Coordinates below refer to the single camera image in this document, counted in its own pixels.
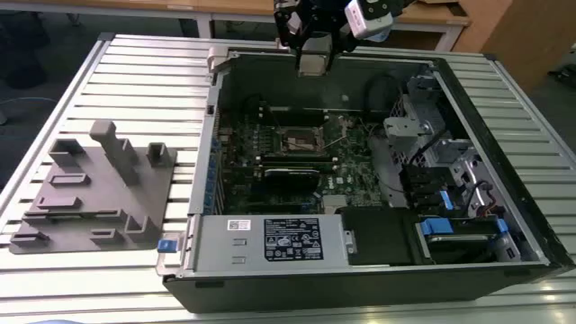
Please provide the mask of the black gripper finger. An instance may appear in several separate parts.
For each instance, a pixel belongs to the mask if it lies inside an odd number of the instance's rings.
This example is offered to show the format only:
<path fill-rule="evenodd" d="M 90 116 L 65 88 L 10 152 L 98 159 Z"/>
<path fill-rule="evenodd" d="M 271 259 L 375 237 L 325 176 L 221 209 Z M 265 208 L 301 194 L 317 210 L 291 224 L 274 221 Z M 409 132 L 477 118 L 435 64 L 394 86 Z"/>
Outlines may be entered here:
<path fill-rule="evenodd" d="M 301 30 L 301 22 L 297 27 L 291 27 L 290 21 L 293 18 L 299 18 L 298 8 L 301 1 L 274 1 L 274 17 L 277 28 L 279 31 L 281 43 L 285 47 L 290 47 L 295 55 L 295 69 L 301 69 L 301 59 L 303 54 L 303 38 Z"/>
<path fill-rule="evenodd" d="M 351 52 L 357 48 L 357 39 L 351 31 L 350 24 L 346 22 L 342 26 L 331 30 L 331 50 L 329 54 L 327 71 L 331 71 L 337 57 Z"/>

